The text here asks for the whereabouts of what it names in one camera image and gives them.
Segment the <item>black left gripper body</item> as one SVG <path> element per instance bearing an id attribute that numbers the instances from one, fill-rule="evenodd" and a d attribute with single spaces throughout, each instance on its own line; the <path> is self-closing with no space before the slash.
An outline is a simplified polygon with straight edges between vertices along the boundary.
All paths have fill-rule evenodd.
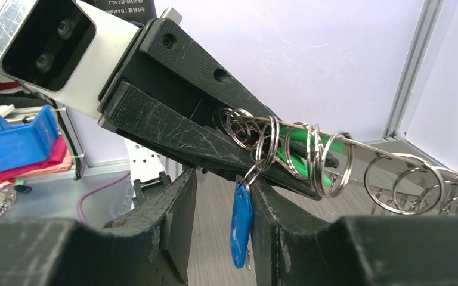
<path id="1" fill-rule="evenodd" d="M 168 18 L 150 20 L 101 99 L 100 125 L 118 135 L 195 135 L 197 42 Z"/>

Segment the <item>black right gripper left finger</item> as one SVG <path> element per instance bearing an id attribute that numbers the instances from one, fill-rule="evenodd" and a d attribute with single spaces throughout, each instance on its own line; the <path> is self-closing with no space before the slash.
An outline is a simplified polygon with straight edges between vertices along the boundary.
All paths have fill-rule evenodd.
<path id="1" fill-rule="evenodd" d="M 97 229 L 0 219 L 0 285 L 187 285 L 197 172 Z"/>

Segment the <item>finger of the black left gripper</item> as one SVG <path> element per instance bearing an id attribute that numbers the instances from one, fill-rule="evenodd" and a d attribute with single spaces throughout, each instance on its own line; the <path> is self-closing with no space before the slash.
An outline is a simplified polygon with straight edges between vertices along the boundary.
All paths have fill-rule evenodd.
<path id="1" fill-rule="evenodd" d="M 100 100 L 111 85 L 103 86 Z M 195 135 L 122 135 L 145 147 L 188 166 L 202 167 L 228 181 L 245 175 L 254 162 L 250 152 L 237 145 L 232 138 L 215 129 L 212 115 L 226 104 L 197 88 Z"/>
<path id="2" fill-rule="evenodd" d="M 205 49 L 197 43 L 194 75 L 188 80 L 203 92 L 226 104 L 215 111 L 212 121 L 216 130 L 221 132 L 219 112 L 222 108 L 242 108 L 255 116 L 267 117 L 271 110 L 252 95 L 237 79 L 226 71 Z"/>

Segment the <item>green key tag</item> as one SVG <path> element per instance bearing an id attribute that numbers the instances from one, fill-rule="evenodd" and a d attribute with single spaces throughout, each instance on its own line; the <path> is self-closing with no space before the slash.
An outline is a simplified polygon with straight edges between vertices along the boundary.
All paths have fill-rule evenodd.
<path id="1" fill-rule="evenodd" d="M 332 135 L 321 134 L 318 125 L 280 125 L 275 161 L 295 178 L 315 183 L 315 176 L 324 167 L 339 166 L 333 153 L 344 151 L 343 143 Z"/>

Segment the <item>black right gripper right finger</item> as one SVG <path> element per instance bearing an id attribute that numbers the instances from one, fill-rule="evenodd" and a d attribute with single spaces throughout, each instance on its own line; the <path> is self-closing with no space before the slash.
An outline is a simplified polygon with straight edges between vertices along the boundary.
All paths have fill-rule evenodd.
<path id="1" fill-rule="evenodd" d="M 458 216 L 329 223 L 263 180 L 250 194 L 258 285 L 458 285 Z"/>

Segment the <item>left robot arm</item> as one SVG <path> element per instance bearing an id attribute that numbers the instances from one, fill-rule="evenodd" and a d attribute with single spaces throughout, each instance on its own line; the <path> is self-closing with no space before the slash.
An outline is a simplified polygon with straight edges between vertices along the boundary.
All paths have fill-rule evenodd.
<path id="1" fill-rule="evenodd" d="M 229 181 L 253 165 L 250 152 L 223 130 L 230 110 L 273 112 L 153 1 L 89 1 L 96 27 L 93 93 L 80 112 L 104 119 L 118 135 L 186 166 Z"/>

